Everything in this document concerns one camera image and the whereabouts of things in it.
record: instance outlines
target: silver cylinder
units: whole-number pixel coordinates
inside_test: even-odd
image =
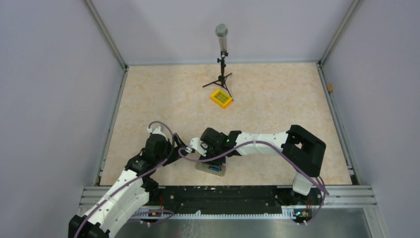
[[[221,52],[227,52],[227,27],[225,24],[216,26],[216,35],[219,38],[219,46]]]

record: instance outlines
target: black tripod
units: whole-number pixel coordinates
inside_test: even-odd
[[[227,92],[229,93],[229,96],[232,97],[232,95],[230,95],[229,89],[227,88],[227,85],[226,85],[226,80],[227,80],[228,76],[230,76],[232,73],[224,76],[224,68],[226,67],[226,64],[224,63],[224,58],[227,57],[227,56],[228,56],[228,52],[220,52],[221,59],[217,58],[217,62],[220,63],[220,73],[221,74],[219,75],[219,78],[216,81],[213,81],[211,83],[208,83],[208,84],[204,85],[203,88],[207,87],[211,84],[219,85],[220,87],[226,89]]]

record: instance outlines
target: gray wall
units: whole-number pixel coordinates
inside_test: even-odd
[[[81,0],[0,1],[0,237],[66,237],[122,70]]]
[[[360,177],[392,237],[419,237],[420,1],[364,1],[326,64]]]
[[[318,60],[352,0],[93,0],[127,64]]]

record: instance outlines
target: yellow connector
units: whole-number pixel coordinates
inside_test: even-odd
[[[226,108],[232,103],[233,99],[220,89],[217,89],[212,95],[211,99],[222,108]]]

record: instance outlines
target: wooden tabletop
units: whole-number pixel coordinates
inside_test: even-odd
[[[229,64],[227,85],[234,101],[226,109],[210,99],[219,87],[202,86],[220,74],[218,64],[132,66],[106,158],[101,185],[113,184],[127,161],[145,146],[148,124],[160,120],[188,144],[207,127],[228,134],[277,133],[298,124],[327,147],[321,169],[326,184],[351,184],[315,63]],[[198,158],[198,153],[189,155]],[[215,176],[183,159],[159,168],[160,185],[286,185],[294,169],[279,156],[227,158]]]

